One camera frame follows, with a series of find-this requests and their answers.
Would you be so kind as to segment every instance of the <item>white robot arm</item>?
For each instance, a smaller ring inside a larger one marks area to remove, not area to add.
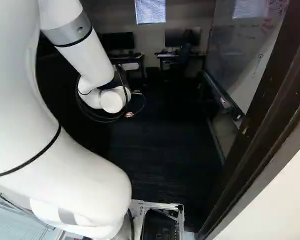
[[[111,239],[128,210],[131,183],[76,143],[44,104],[35,76],[40,29],[81,74],[87,104],[112,113],[126,104],[123,87],[97,89],[114,71],[79,0],[0,0],[0,191],[50,225]]]

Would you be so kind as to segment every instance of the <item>whiteboard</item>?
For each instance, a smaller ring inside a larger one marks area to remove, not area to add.
[[[247,113],[288,0],[216,0],[205,70]]]

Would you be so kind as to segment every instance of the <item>computer monitor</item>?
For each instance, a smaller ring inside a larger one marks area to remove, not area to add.
[[[182,35],[184,31],[184,29],[179,28],[166,29],[164,31],[164,45],[167,48],[181,47],[183,44]]]
[[[135,48],[135,38],[133,32],[103,33],[101,43],[106,51],[124,50]]]
[[[181,47],[185,43],[190,43],[192,46],[199,46],[201,39],[200,27],[188,29],[172,28],[166,29],[164,32],[164,45],[169,47]]]

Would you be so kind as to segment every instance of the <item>window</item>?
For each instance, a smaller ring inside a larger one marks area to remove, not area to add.
[[[134,0],[136,24],[166,23],[166,0]]]
[[[267,2],[260,0],[236,0],[233,19],[262,18],[268,14]]]

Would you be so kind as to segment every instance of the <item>wall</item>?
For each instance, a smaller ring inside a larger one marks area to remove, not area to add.
[[[294,149],[292,145],[299,145],[299,142],[300,128],[290,135],[274,156],[270,167],[267,166],[256,182],[259,185],[267,182],[269,175],[267,177],[264,173],[274,172],[274,165],[284,166],[286,158],[290,157],[291,150]],[[263,191],[214,239],[300,240],[300,149]]]
[[[200,27],[199,50],[208,45],[215,0],[166,0],[166,24],[136,24],[134,0],[81,0],[94,28],[100,33],[134,32],[136,52],[145,54],[147,67],[158,67],[154,55],[165,47],[166,28]]]

